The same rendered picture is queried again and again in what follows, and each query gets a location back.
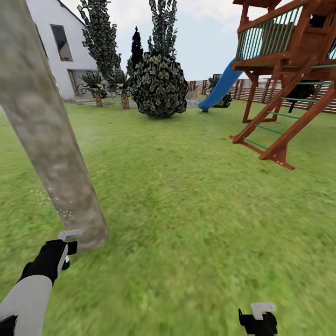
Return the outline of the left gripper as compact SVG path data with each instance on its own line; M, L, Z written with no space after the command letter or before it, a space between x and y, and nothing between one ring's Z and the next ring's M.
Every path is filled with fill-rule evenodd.
M68 242L68 255L75 254L77 252L77 241Z

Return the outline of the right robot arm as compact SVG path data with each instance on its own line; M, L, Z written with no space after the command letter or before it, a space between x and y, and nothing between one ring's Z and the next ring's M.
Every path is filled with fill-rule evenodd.
M277 334L276 318L272 311L276 305L272 302L251 303L253 314L242 314L239 310L240 324L245 326L247 334L255 336L274 336Z

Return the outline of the pesticide atomizer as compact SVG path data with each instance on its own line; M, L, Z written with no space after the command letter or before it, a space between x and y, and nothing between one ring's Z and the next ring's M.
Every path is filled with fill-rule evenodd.
M69 255L67 255L61 270L66 270L69 267L70 267L70 259L69 259Z

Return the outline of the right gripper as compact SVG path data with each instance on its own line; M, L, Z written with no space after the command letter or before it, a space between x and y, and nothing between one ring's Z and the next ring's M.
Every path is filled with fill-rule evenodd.
M241 310L239 310L240 324L245 326L247 334L255 334L257 336L257 332L262 328L268 329L273 335L277 334L276 325L278 324L272 312L265 312L262 316L263 320L256 320L253 315L242 314Z

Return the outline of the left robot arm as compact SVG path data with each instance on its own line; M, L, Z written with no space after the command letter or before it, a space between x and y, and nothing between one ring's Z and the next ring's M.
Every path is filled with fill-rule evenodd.
M59 232L47 241L33 263L23 269L19 282L0 304L0 336L40 336L53 283L67 255L77 252L82 230Z

